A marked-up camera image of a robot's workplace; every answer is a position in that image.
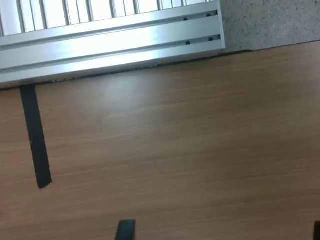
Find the metal frame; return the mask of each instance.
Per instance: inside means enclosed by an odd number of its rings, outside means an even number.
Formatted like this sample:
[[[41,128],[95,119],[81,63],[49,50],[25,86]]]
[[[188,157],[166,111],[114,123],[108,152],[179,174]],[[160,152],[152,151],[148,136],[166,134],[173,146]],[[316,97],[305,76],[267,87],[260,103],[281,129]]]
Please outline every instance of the metal frame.
[[[0,88],[212,55],[225,48],[220,0],[0,38]]]

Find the aluminum rail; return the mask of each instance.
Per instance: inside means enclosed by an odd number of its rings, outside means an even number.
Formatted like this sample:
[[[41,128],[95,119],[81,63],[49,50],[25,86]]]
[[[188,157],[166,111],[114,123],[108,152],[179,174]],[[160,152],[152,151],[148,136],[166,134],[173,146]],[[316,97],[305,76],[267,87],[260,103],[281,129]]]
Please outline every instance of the aluminum rail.
[[[0,0],[0,14],[0,88],[190,60],[225,48],[220,0]]]

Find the speckled wall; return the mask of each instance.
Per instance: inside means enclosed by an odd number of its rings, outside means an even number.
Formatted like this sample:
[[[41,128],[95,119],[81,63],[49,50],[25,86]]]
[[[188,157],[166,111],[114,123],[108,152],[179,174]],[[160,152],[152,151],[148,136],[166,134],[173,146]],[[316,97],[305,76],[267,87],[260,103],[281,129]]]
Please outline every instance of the speckled wall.
[[[226,51],[320,40],[320,0],[221,0]]]

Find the wooden table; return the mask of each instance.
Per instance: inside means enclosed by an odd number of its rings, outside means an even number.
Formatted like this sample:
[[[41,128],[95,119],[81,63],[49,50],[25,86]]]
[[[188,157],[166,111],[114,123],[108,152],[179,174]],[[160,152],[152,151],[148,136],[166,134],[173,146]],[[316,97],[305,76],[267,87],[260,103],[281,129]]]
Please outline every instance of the wooden table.
[[[320,42],[36,87],[39,189],[18,89],[0,92],[0,239],[311,240]]]

